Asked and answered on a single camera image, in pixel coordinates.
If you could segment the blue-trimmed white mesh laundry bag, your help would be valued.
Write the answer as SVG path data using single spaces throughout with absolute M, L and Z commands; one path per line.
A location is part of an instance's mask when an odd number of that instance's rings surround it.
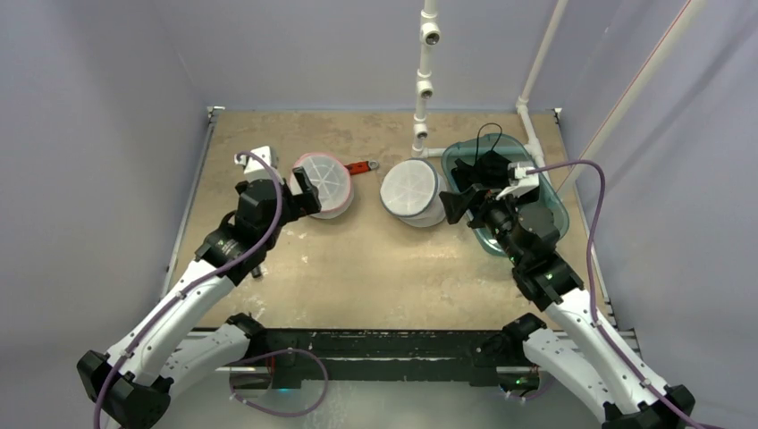
M 447 181 L 425 159 L 410 158 L 393 166 L 380 187 L 384 209 L 402 222 L 417 228 L 435 226 L 445 220 L 439 197 L 448 191 Z

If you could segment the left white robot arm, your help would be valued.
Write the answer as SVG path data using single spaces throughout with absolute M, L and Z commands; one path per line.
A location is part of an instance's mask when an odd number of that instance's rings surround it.
M 265 261 L 281 229 L 321 210 L 319 191 L 301 167 L 284 180 L 271 166 L 235 187 L 238 205 L 209 233 L 181 278 L 147 316 L 105 352 L 87 351 L 77 364 L 95 405 L 95 428 L 151 428 L 173 399 L 220 366 L 268 363 L 298 353 L 266 347 L 266 329 L 252 316 L 232 315 L 199 343 L 182 342 L 220 299 Z

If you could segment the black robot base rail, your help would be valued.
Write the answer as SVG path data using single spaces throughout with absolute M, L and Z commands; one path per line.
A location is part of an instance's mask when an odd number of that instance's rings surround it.
M 498 386 L 504 368 L 530 366 L 524 344 L 546 326 L 527 313 L 500 330 L 266 328 L 243 313 L 226 323 L 243 332 L 243 356 L 280 351 L 273 387 L 305 381 L 467 383 Z

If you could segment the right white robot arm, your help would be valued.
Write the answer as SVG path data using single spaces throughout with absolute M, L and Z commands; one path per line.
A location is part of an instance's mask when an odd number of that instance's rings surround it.
M 501 350 L 515 364 L 527 360 L 546 370 L 599 420 L 603 428 L 697 428 L 695 398 L 652 370 L 598 310 L 594 277 L 584 284 L 557 250 L 560 231 L 552 210 L 532 195 L 542 167 L 510 163 L 505 182 L 473 183 L 462 192 L 442 191 L 445 217 L 457 223 L 471 213 L 471 229 L 489 231 L 512 263 L 522 295 L 556 323 L 577 346 L 556 344 L 555 332 L 535 315 L 508 325 Z

